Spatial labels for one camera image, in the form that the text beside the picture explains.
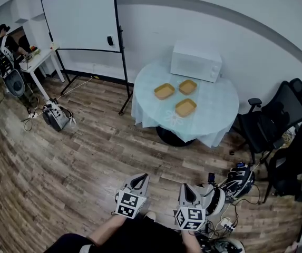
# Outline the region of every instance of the white desk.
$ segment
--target white desk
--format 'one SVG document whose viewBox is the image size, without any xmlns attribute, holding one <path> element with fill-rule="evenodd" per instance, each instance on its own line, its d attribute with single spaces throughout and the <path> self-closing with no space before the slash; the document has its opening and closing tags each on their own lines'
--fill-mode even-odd
<svg viewBox="0 0 302 253">
<path fill-rule="evenodd" d="M 58 76 L 60 77 L 62 82 L 65 82 L 65 79 L 62 75 L 62 72 L 60 71 L 60 68 L 58 67 L 57 61 L 54 57 L 55 51 L 51 49 L 41 50 L 40 54 L 36 54 L 29 63 L 20 63 L 20 67 L 23 72 L 30 73 L 31 77 L 33 78 L 34 82 L 36 83 L 37 87 L 41 91 L 41 93 L 44 95 L 46 100 L 49 100 L 50 97 L 42 87 L 41 83 L 37 79 L 35 75 L 35 69 L 37 69 L 45 60 L 47 60 L 49 57 L 51 57 L 51 61 L 57 71 Z"/>
</svg>

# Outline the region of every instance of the wooden tray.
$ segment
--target wooden tray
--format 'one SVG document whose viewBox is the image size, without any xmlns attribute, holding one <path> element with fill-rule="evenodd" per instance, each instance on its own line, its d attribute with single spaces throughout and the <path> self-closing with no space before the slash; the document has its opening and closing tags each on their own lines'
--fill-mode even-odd
<svg viewBox="0 0 302 253">
<path fill-rule="evenodd" d="M 160 100 L 168 98 L 174 93 L 174 91 L 175 88 L 169 83 L 164 83 L 163 85 L 154 89 L 155 96 Z"/>
<path fill-rule="evenodd" d="M 185 80 L 179 85 L 179 91 L 184 95 L 189 95 L 192 93 L 196 88 L 197 84 L 192 80 Z"/>
<path fill-rule="evenodd" d="M 186 117 L 196 109 L 197 105 L 191 99 L 184 99 L 176 105 L 176 113 L 180 117 Z"/>
</svg>

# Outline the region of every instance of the whiteboard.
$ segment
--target whiteboard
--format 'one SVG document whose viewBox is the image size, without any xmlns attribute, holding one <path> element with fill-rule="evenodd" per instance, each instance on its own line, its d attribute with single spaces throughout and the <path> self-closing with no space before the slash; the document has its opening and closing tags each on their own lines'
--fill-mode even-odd
<svg viewBox="0 0 302 253">
<path fill-rule="evenodd" d="M 42 0 L 45 18 L 60 49 L 120 52 L 115 0 Z M 112 37 L 113 46 L 108 44 Z"/>
</svg>

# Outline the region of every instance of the black shirt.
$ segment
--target black shirt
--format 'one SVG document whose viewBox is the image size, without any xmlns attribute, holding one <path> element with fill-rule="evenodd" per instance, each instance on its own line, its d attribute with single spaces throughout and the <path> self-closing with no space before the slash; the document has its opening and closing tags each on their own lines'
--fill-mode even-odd
<svg viewBox="0 0 302 253">
<path fill-rule="evenodd" d="M 89 253 L 184 253 L 181 236 L 174 230 L 151 219 L 127 219 L 101 247 L 77 234 L 66 234 L 45 253 L 79 253 L 85 245 L 92 245 Z"/>
<path fill-rule="evenodd" d="M 3 37 L 0 37 L 0 47 L 2 46 L 2 39 Z M 19 45 L 14 41 L 11 36 L 8 36 L 5 41 L 5 47 L 10 51 L 16 53 L 18 51 Z"/>
</svg>

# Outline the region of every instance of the round table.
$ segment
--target round table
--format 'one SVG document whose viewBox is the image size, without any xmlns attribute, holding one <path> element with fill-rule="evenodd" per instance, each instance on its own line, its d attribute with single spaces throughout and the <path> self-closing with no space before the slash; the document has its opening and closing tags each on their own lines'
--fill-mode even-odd
<svg viewBox="0 0 302 253">
<path fill-rule="evenodd" d="M 159 136 L 168 144 L 182 146 L 194 139 L 208 147 L 216 147 L 230 130 L 239 110 L 239 99 L 233 84 L 219 77 L 216 83 L 170 73 L 171 60 L 162 59 L 145 66 L 134 83 L 132 116 L 135 124 L 144 128 L 157 128 Z M 197 88 L 189 95 L 179 91 L 183 81 L 191 79 Z M 154 95 L 154 89 L 170 83 L 176 91 L 165 100 Z M 187 117 L 176 114 L 175 106 L 184 99 L 191 99 L 197 108 Z"/>
</svg>

